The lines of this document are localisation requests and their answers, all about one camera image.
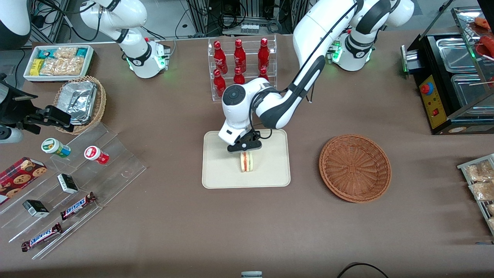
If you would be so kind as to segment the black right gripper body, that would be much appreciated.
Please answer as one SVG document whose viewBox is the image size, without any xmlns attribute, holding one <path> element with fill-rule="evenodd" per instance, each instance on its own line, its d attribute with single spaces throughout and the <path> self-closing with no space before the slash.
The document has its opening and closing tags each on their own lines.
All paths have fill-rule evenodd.
<svg viewBox="0 0 494 278">
<path fill-rule="evenodd" d="M 1 125 L 39 134 L 41 127 L 47 125 L 40 108 L 32 104 L 38 96 L 1 83 L 0 121 Z"/>
</svg>

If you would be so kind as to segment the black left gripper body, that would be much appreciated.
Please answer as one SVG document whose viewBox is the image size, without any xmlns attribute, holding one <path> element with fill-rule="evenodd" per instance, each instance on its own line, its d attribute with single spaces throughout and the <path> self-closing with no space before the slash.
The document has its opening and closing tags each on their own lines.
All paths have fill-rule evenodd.
<svg viewBox="0 0 494 278">
<path fill-rule="evenodd" d="M 227 147 L 228 153 L 243 153 L 261 149 L 261 132 L 250 130 L 243 137 L 239 137 L 233 145 Z"/>
</svg>

